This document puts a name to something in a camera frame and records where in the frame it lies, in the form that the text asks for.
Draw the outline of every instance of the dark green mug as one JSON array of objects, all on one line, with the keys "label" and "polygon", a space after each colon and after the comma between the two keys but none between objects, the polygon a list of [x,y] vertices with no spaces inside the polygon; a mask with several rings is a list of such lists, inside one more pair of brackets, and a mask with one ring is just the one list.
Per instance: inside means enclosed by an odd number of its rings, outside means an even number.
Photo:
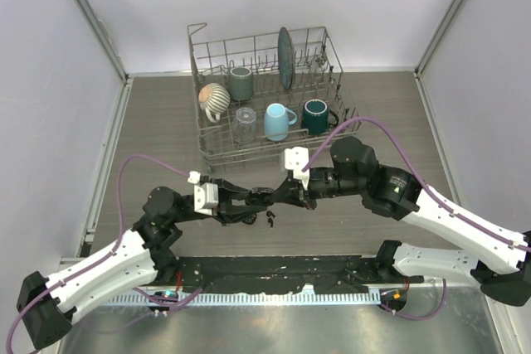
[{"label": "dark green mug", "polygon": [[[335,119],[332,123],[329,121],[330,115]],[[304,104],[300,124],[303,129],[308,129],[310,136],[318,136],[329,128],[335,128],[339,124],[339,117],[323,100],[311,99]]]}]

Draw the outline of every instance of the dish rack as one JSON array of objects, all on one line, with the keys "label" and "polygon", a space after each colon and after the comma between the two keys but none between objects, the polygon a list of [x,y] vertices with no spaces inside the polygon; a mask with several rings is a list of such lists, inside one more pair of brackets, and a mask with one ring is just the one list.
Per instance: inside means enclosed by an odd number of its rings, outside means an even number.
[{"label": "dish rack", "polygon": [[[194,41],[194,35],[206,23],[188,26],[188,43],[194,84],[194,100],[199,132],[199,149],[211,172],[214,167],[278,157],[286,148],[305,147],[315,150],[328,133],[309,136],[308,129],[300,127],[302,109],[309,99],[325,101],[329,109],[339,116],[339,122],[358,116],[358,110],[344,79],[343,68],[326,27],[313,27],[289,31],[295,51],[295,79],[286,91],[278,71],[278,32],[244,36],[218,41]],[[217,124],[211,123],[199,108],[197,95],[202,87],[218,83],[228,87],[227,73],[234,66],[252,69],[254,95],[247,101],[232,101]],[[270,141],[264,135],[263,120],[267,106],[280,103],[297,113],[297,122],[290,127],[288,136],[280,141]],[[231,122],[237,109],[250,107],[258,121],[256,138],[241,144],[234,140]],[[360,124],[346,128],[334,139],[356,133]]]}]

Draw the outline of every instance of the shiny metal surface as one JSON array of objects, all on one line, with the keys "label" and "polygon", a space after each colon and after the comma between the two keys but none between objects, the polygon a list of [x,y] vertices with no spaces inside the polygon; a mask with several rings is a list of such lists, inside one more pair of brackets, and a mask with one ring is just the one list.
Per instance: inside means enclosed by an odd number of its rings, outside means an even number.
[{"label": "shiny metal surface", "polygon": [[[421,315],[433,311],[441,291],[412,288],[409,296],[404,311]],[[123,328],[143,314],[148,316]],[[396,318],[375,306],[348,305],[197,307],[167,318],[151,314],[143,307],[98,308],[82,327],[74,327],[60,354],[502,352],[484,296],[466,288],[450,288],[446,308],[425,322]]]}]

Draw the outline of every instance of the plate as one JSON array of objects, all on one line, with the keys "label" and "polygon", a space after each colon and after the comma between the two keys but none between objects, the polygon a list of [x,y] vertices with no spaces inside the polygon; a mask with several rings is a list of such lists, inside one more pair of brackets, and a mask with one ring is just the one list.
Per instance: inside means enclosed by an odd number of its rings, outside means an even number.
[{"label": "plate", "polygon": [[282,27],[279,32],[279,72],[284,90],[290,90],[295,81],[295,51],[290,33]]}]

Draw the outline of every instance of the cable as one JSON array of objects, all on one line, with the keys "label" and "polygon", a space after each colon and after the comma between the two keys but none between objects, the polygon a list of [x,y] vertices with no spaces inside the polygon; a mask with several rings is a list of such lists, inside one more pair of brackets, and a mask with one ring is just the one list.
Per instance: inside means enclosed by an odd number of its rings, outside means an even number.
[{"label": "cable", "polygon": [[445,307],[445,301],[446,301],[447,294],[448,294],[448,288],[446,286],[446,280],[443,279],[442,280],[442,297],[441,297],[441,302],[439,303],[439,306],[436,308],[436,310],[433,313],[431,313],[430,315],[425,315],[423,317],[399,313],[395,310],[392,310],[386,304],[383,304],[383,303],[380,304],[380,307],[383,308],[385,311],[392,313],[392,315],[396,315],[397,317],[400,317],[400,318],[409,319],[410,321],[427,321],[428,319],[432,319],[435,316],[437,316],[442,311],[442,309]]},{"label": "cable", "polygon": [[[159,166],[165,167],[166,169],[175,172],[177,174],[180,174],[182,176],[188,177],[188,173],[179,170],[175,167],[172,167],[168,165],[167,163],[164,163],[157,158],[150,157],[149,155],[143,155],[141,153],[136,153],[134,155],[130,155],[127,157],[124,162],[121,164],[118,172],[118,180],[116,182],[116,199],[118,202],[118,219],[119,219],[119,228],[118,228],[118,239],[114,243],[112,249],[109,253],[107,253],[105,256],[103,256],[101,259],[96,260],[93,264],[90,264],[83,269],[80,269],[79,271],[73,273],[72,275],[69,275],[66,277],[63,281],[59,281],[55,284],[53,284],[50,288],[44,290],[43,292],[39,293],[30,303],[24,307],[20,313],[17,315],[15,320],[13,321],[13,324],[9,328],[9,331],[7,332],[7,339],[6,339],[6,353],[7,354],[14,354],[12,349],[12,343],[13,343],[13,336],[15,334],[15,330],[17,329],[18,324],[20,321],[24,318],[24,316],[27,314],[28,311],[30,311],[39,301],[41,301],[43,298],[45,298],[48,294],[59,288],[60,286],[63,286],[67,282],[70,282],[72,279],[75,279],[79,277],[80,275],[94,269],[98,265],[105,262],[109,257],[113,255],[113,253],[119,248],[120,244],[122,243],[122,236],[124,235],[125,230],[125,222],[124,222],[124,213],[122,210],[122,196],[121,196],[121,182],[122,182],[122,175],[124,174],[124,169],[127,166],[129,162],[131,162],[133,159],[145,159],[150,162],[157,163]],[[30,354],[36,354],[38,350],[34,350]]]},{"label": "cable", "polygon": [[411,170],[413,176],[415,176],[415,178],[418,180],[418,182],[420,183],[424,191],[426,191],[428,196],[431,199],[433,199],[433,201],[435,201],[437,205],[439,205],[442,209],[448,211],[451,214],[454,214],[455,217],[457,217],[461,221],[464,221],[466,224],[476,228],[477,230],[480,230],[481,232],[487,234],[488,236],[492,238],[495,238],[496,240],[499,240],[500,242],[503,242],[504,244],[510,247],[518,248],[526,252],[531,252],[531,247],[524,246],[524,245],[514,245],[514,242],[512,240],[508,240],[507,238],[504,238],[503,236],[492,232],[491,230],[483,227],[482,225],[476,223],[475,221],[469,219],[468,217],[461,215],[461,213],[454,213],[454,209],[452,209],[444,201],[439,199],[437,195],[435,195],[435,193],[430,189],[430,187],[426,184],[426,182],[422,178],[421,174],[413,167],[411,160],[407,157],[406,152],[404,151],[403,147],[398,142],[398,139],[395,137],[393,133],[391,133],[391,130],[387,126],[385,126],[382,122],[380,122],[378,119],[371,118],[369,116],[355,116],[341,123],[337,128],[334,129],[332,133],[330,133],[330,135],[323,141],[323,143],[319,145],[319,147],[317,148],[317,151],[315,151],[314,155],[312,155],[312,157],[309,159],[306,166],[302,168],[302,171],[306,172],[309,169],[312,163],[315,162],[315,159],[317,159],[317,157],[323,152],[324,148],[330,143],[330,141],[332,140],[332,138],[334,138],[335,135],[337,135],[338,133],[341,133],[342,130],[346,129],[351,124],[355,124],[356,122],[369,122],[370,124],[375,124],[389,137],[389,139],[392,141],[395,148],[397,149],[398,153],[400,153],[400,156],[406,163],[407,167],[409,167],[409,170]]}]

